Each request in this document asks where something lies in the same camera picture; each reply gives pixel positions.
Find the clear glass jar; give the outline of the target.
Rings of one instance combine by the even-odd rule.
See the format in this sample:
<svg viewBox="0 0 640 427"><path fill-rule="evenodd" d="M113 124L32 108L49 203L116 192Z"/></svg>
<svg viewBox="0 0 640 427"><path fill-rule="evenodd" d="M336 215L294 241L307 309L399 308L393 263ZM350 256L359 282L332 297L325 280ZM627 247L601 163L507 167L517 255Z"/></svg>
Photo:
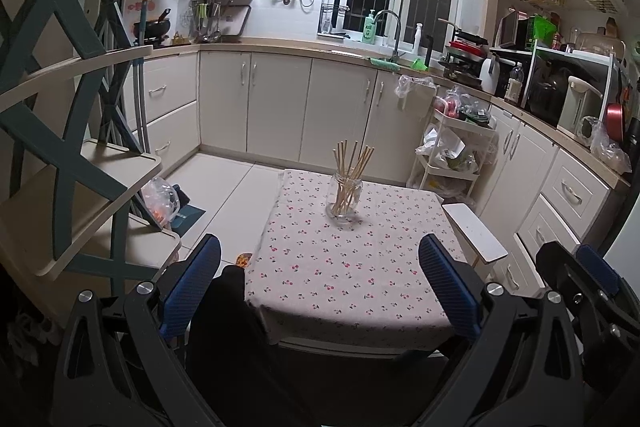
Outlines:
<svg viewBox="0 0 640 427"><path fill-rule="evenodd" d="M336 222L350 222L357 217L362 181L334 173L326 193L326 214Z"/></svg>

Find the white step stool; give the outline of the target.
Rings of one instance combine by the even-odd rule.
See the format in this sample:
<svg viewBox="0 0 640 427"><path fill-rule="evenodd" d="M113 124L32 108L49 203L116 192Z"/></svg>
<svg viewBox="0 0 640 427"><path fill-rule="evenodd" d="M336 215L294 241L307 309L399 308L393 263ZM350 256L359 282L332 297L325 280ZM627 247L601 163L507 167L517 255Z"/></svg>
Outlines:
<svg viewBox="0 0 640 427"><path fill-rule="evenodd" d="M497 262L508 255L506 248L469 206L455 202L443 205L442 210L454 229L466 261L483 281L493 280Z"/></svg>

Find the plastic bag with orange items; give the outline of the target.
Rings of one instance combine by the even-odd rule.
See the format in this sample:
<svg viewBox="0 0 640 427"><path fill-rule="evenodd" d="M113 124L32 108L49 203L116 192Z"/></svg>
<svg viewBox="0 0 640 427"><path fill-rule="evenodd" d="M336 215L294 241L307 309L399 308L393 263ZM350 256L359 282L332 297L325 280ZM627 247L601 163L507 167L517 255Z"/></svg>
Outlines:
<svg viewBox="0 0 640 427"><path fill-rule="evenodd" d="M156 176L142 186L141 194L145 207L162 228L169 228L170 222L181 208L178 193L170 183Z"/></svg>

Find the cherry print tablecloth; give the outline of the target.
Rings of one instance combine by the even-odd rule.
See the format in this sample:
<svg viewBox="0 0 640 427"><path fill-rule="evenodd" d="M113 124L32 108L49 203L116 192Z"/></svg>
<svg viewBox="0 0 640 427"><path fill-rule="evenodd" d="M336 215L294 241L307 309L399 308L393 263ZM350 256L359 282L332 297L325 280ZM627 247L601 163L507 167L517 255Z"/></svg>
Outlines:
<svg viewBox="0 0 640 427"><path fill-rule="evenodd" d="M464 258L438 197L363 183L355 216L326 212L326 174L285 170L245 275L245 300L270 343L284 340L374 349L434 350L452 327L419 263L434 234Z"/></svg>

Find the crumpled clear plastic bag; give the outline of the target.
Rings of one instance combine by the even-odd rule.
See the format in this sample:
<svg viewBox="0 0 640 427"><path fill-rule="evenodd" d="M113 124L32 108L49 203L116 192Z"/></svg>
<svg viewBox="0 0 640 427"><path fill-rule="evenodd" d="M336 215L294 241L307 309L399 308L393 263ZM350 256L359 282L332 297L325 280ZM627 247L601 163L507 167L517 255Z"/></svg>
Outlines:
<svg viewBox="0 0 640 427"><path fill-rule="evenodd" d="M597 159L618 174L630 173L629 156L614 142L605 129L605 125L596 117L586 116L578 127L578 136L585 147Z"/></svg>

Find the red frying pan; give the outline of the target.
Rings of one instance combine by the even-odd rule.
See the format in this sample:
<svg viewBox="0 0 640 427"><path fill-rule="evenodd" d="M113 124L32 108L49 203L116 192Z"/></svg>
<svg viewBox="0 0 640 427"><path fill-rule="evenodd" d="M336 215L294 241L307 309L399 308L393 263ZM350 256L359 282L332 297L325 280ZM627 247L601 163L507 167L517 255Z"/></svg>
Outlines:
<svg viewBox="0 0 640 427"><path fill-rule="evenodd" d="M624 141L624 106L620 103L608 104L604 114L606 132L617 143Z"/></svg>

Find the clear plastic bottle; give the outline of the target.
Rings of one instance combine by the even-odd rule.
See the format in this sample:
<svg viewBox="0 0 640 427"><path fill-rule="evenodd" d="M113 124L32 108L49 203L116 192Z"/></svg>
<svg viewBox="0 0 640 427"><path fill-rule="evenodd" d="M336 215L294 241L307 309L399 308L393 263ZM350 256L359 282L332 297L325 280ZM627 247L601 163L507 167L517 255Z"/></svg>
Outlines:
<svg viewBox="0 0 640 427"><path fill-rule="evenodd" d="M509 80L506 84L506 93L504 99L513 105L518 105L520 95L523 88L524 72L521 63L516 63L509 74Z"/></svg>

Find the white electric kettle pot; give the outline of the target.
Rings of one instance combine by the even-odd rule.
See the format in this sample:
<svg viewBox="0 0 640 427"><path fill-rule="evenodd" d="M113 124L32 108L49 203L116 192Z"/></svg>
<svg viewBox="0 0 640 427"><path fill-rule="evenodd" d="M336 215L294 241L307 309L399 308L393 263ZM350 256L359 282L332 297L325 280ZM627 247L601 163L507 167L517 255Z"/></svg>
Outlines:
<svg viewBox="0 0 640 427"><path fill-rule="evenodd" d="M576 76L568 77L568 87L559 124L556 129L576 136L582 118L597 117L602 106L602 93L588 81Z"/></svg>

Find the white plastic jug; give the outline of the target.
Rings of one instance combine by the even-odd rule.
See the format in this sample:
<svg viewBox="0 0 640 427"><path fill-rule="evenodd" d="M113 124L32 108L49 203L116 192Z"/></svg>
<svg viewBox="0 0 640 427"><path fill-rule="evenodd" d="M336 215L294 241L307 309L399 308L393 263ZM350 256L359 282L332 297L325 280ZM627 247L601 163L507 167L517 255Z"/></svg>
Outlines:
<svg viewBox="0 0 640 427"><path fill-rule="evenodd" d="M480 87L485 93L494 95L498 88L500 63L495 55L488 55L480 69Z"/></svg>

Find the red lidded pan stack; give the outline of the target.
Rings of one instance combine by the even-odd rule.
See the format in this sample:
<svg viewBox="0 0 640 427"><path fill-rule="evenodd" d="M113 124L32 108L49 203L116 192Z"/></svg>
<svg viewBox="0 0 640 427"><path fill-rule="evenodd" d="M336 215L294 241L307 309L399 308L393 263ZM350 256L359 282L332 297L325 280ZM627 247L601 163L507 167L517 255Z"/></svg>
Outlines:
<svg viewBox="0 0 640 427"><path fill-rule="evenodd" d="M488 41L484 37L462 30L450 20L438 20L454 30L451 39L444 46L444 55L439 61L439 65L444 69L444 76L448 80L480 89L480 71L488 57Z"/></svg>

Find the black rice cooker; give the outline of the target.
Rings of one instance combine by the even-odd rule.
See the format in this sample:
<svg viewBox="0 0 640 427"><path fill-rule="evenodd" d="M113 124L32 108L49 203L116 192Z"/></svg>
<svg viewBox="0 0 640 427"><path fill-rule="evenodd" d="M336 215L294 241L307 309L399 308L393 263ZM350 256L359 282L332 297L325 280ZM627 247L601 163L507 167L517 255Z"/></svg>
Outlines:
<svg viewBox="0 0 640 427"><path fill-rule="evenodd" d="M555 127L562 114L570 71L561 65L544 63L533 73L527 101L529 113Z"/></svg>

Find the white counter shelf rack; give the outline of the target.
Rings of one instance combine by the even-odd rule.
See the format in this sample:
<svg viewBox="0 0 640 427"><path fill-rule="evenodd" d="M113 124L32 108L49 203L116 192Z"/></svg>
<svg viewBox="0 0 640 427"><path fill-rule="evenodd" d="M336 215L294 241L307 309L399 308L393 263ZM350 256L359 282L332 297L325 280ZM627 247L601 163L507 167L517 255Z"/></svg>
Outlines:
<svg viewBox="0 0 640 427"><path fill-rule="evenodd" d="M574 140L591 134L587 119L604 119L627 83L613 53L604 56L545 46L530 51L493 48L491 52L506 72L522 68L521 92L513 104Z"/></svg>

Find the black microwave oven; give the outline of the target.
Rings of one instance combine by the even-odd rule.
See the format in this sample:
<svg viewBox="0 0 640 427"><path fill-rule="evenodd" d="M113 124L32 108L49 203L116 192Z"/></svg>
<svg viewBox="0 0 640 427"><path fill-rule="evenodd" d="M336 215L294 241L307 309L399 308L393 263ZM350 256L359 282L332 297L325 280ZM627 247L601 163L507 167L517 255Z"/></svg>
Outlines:
<svg viewBox="0 0 640 427"><path fill-rule="evenodd" d="M529 51L533 46L535 17L512 10L500 20L497 32L498 47L517 51Z"/></svg>

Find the green soap bottle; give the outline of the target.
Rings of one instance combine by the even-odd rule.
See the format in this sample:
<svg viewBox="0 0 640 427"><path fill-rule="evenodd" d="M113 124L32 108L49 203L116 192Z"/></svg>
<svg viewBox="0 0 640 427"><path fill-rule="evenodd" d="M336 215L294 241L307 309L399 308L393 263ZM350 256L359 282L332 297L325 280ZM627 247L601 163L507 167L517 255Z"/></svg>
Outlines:
<svg viewBox="0 0 640 427"><path fill-rule="evenodd" d="M375 10L371 10L363 22L362 43L375 44L376 37L376 19Z"/></svg>

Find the wall spice rack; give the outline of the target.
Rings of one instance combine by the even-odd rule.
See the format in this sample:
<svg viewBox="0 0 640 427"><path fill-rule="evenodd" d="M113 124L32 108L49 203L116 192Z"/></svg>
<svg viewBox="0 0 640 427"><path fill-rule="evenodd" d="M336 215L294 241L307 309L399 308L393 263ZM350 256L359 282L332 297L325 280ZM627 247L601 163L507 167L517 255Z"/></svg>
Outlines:
<svg viewBox="0 0 640 427"><path fill-rule="evenodd" d="M196 43L238 41L253 0L190 0L191 38Z"/></svg>

